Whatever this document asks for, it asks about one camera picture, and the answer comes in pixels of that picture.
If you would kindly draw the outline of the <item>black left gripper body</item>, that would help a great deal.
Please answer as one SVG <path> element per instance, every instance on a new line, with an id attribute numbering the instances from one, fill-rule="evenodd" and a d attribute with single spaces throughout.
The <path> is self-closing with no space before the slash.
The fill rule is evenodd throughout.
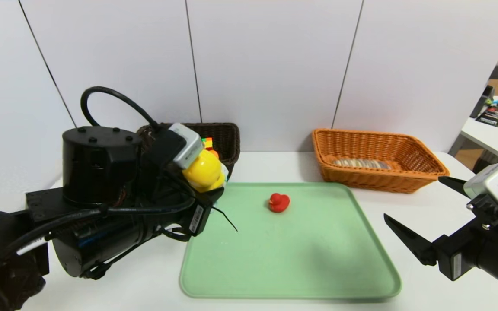
<path id="1" fill-rule="evenodd" d="M 212 208 L 212 199 L 197 199 L 192 207 L 176 215 L 172 224 L 178 225 L 178 227 L 166 229 L 165 235 L 169 238 L 193 238 L 201 234 Z"/>

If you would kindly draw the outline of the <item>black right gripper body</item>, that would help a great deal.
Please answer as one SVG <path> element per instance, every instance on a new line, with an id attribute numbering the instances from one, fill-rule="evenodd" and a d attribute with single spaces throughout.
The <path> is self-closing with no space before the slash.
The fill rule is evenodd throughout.
<path id="1" fill-rule="evenodd" d="M 433 242 L 439 270 L 451 281 L 472 268 L 498 280 L 498 203 L 482 194 L 469 201 L 468 207 L 475 215 L 472 221 Z"/>

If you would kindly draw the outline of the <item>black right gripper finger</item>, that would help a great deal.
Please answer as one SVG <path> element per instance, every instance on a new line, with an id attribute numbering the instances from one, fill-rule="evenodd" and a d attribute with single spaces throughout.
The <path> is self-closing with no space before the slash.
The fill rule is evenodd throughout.
<path id="1" fill-rule="evenodd" d="M 464 185 L 467 181 L 449 176 L 441 176 L 437 179 L 437 181 L 449 187 L 450 189 L 456 191 L 457 193 L 460 193 L 465 197 L 469 197 L 469 195 L 466 193 L 464 189 Z"/>
<path id="2" fill-rule="evenodd" d="M 386 225 L 389 226 L 393 233 L 396 234 L 421 264 L 425 266 L 436 266 L 437 254 L 432 242 L 423 238 L 421 235 L 387 214 L 384 214 L 383 218 Z"/>

